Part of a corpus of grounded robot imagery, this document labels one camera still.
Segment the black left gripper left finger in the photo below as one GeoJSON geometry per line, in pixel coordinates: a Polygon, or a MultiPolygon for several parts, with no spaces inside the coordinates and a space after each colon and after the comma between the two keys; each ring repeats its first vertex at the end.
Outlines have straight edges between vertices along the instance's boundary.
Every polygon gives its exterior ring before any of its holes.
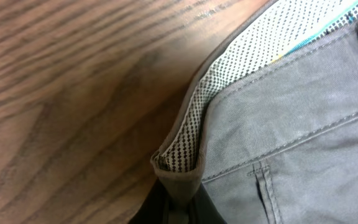
{"type": "Polygon", "coordinates": [[[129,224],[167,224],[169,202],[169,195],[165,187],[157,179],[138,212],[130,219],[129,224]]]}

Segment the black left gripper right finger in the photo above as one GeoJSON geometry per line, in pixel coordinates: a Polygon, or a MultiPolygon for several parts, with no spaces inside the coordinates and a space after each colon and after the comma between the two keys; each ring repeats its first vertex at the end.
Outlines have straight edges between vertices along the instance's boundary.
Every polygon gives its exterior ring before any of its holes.
{"type": "Polygon", "coordinates": [[[203,184],[191,199],[191,224],[226,224],[203,184]]]}

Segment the grey shorts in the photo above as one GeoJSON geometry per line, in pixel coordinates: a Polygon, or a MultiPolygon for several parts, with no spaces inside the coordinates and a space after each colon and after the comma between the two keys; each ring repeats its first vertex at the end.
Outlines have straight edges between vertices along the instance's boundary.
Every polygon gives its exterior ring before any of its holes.
{"type": "Polygon", "coordinates": [[[205,61],[151,163],[168,223],[358,223],[358,1],[268,1],[205,61]]]}

